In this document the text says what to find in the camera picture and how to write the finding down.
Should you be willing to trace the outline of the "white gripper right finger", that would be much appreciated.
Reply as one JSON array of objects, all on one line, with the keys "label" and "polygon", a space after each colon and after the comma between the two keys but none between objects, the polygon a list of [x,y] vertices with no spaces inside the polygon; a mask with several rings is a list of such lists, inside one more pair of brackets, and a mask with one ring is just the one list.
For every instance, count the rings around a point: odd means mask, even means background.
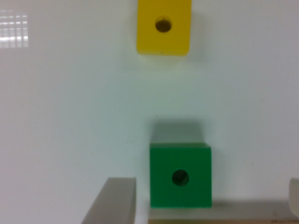
[{"label": "white gripper right finger", "polygon": [[299,178],[292,178],[290,180],[289,206],[294,214],[299,214]]}]

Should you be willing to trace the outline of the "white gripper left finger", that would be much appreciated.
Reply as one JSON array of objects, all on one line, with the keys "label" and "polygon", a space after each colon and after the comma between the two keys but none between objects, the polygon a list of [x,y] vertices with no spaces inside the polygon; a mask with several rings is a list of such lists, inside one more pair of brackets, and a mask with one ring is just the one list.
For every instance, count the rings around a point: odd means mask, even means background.
[{"label": "white gripper left finger", "polygon": [[82,224],[135,224],[136,178],[110,177]]}]

